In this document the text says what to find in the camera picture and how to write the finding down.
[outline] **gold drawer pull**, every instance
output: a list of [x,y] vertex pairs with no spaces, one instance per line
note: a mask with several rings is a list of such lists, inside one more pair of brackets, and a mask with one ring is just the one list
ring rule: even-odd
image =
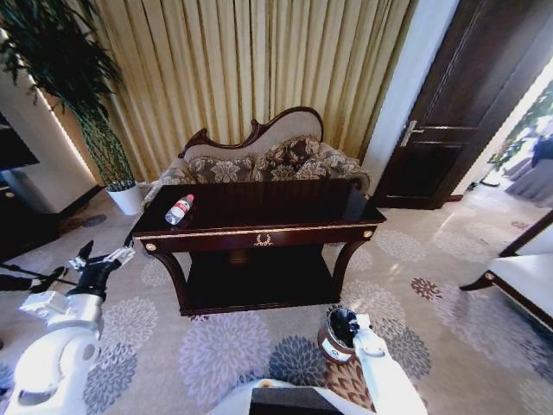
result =
[[270,241],[270,235],[267,233],[265,234],[265,236],[267,237],[265,240],[261,240],[261,233],[258,233],[257,234],[257,242],[255,244],[253,244],[254,246],[269,246],[269,245],[273,245],[273,243]]

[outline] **door handle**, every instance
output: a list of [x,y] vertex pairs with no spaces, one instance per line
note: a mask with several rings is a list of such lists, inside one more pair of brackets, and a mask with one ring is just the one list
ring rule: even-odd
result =
[[411,137],[411,134],[414,132],[424,132],[424,130],[416,130],[416,120],[412,119],[409,124],[407,125],[407,129],[405,130],[404,137],[401,140],[400,147],[405,147],[407,143],[409,142],[409,139]]

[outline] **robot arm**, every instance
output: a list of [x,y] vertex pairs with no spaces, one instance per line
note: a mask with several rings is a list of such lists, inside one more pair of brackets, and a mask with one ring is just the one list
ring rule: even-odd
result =
[[17,363],[6,414],[85,414],[83,391],[98,353],[99,342],[90,329],[66,327],[44,335]]
[[369,327],[367,315],[357,315],[359,331],[353,338],[355,355],[378,415],[428,415],[407,374],[394,361],[384,339]]
[[91,258],[92,242],[70,261],[82,271],[65,296],[46,291],[27,298],[21,310],[47,322],[49,333],[31,344],[17,363],[16,387],[7,414],[85,415],[86,379],[99,355],[102,303],[110,273],[134,255],[130,246]]

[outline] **floral carpet pattern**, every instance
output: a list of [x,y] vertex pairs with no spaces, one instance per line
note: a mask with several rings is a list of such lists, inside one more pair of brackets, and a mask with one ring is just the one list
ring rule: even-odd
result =
[[[479,186],[436,211],[382,213],[388,221],[353,255],[337,304],[181,317],[169,275],[137,244],[134,259],[108,282],[101,353],[84,395],[88,413],[201,415],[235,386],[266,377],[324,386],[371,408],[359,362],[336,365],[317,346],[327,311],[338,306],[369,314],[432,415],[553,413],[553,334],[496,288],[458,288],[547,209]],[[90,239],[95,254],[109,253],[134,220],[102,192],[66,220],[61,238],[9,263],[51,271]],[[324,247],[330,268],[341,247]],[[187,275],[189,255],[176,256]],[[8,389],[0,413],[17,359],[46,332],[17,310],[26,296],[0,291],[0,389]]]

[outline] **table drawer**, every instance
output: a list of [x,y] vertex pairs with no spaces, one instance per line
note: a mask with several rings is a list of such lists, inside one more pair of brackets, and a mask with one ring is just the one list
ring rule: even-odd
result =
[[149,252],[219,251],[266,246],[319,245],[331,242],[369,240],[374,225],[295,227],[259,231],[223,231],[141,237]]

